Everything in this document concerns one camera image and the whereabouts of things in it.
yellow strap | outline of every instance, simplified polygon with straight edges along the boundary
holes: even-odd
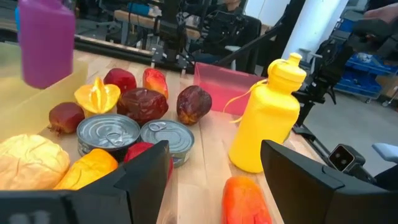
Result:
[[[223,109],[223,113],[225,113],[225,109],[226,109],[226,107],[227,107],[230,103],[234,102],[235,100],[237,100],[237,99],[239,99],[239,98],[242,98],[242,97],[246,96],[247,94],[251,93],[255,87],[257,87],[257,86],[259,86],[259,85],[263,85],[263,84],[265,84],[265,83],[267,83],[267,82],[268,82],[268,79],[264,79],[264,80],[258,81],[256,84],[254,84],[252,87],[250,87],[250,90],[247,91],[245,94],[230,99],[230,100],[227,102],[227,104],[225,104],[224,109]],[[236,119],[236,120],[234,120],[234,121],[230,121],[230,123],[238,123],[238,122],[240,122],[241,120],[242,120],[242,117],[240,117],[240,118],[238,118],[238,119]]]

tin can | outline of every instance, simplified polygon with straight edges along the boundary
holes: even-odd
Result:
[[[188,160],[195,142],[192,132],[185,125],[170,120],[149,121],[141,128],[140,136],[141,141],[153,144],[168,140],[174,167],[179,167]]]
[[[118,162],[139,138],[139,125],[120,114],[100,114],[84,119],[77,127],[78,151],[81,156],[92,149],[109,152]]]

orange pepper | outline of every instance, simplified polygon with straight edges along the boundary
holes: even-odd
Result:
[[[272,224],[261,189],[248,177],[226,181],[222,212],[222,224]]]
[[[166,100],[169,98],[169,90],[167,89],[166,78],[163,73],[154,68],[147,68],[142,78],[142,86],[148,90],[154,90],[163,94]]]
[[[118,162],[105,150],[93,149],[76,161],[54,190],[78,190],[118,168]]]

white wall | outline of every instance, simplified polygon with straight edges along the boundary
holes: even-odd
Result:
[[[324,33],[326,30],[331,32],[331,24],[337,21],[340,16],[335,18],[338,11],[347,2],[348,0],[306,0],[282,58],[288,58],[292,52],[300,53],[299,48],[316,51]]]
[[[265,0],[259,19],[265,25],[274,26],[282,17],[290,0]]]
[[[290,0],[248,0],[245,13],[261,20],[265,25],[274,26],[289,2]]]
[[[339,5],[336,7],[335,11],[330,17],[329,23],[326,25],[325,31],[323,32],[323,35],[321,36],[321,39],[319,40],[318,45],[320,45],[323,41],[329,39],[329,36],[333,32],[333,29],[336,26],[336,23],[338,22],[339,18],[341,17],[343,11],[346,9],[348,0],[340,0]]]
[[[246,7],[244,8],[244,12],[246,15],[259,18],[261,7],[264,4],[264,0],[248,0],[246,3]]]

pomegranate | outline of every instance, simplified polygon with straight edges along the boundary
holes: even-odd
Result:
[[[77,126],[83,121],[85,114],[76,103],[60,103],[50,110],[49,129],[58,135],[75,133]]]

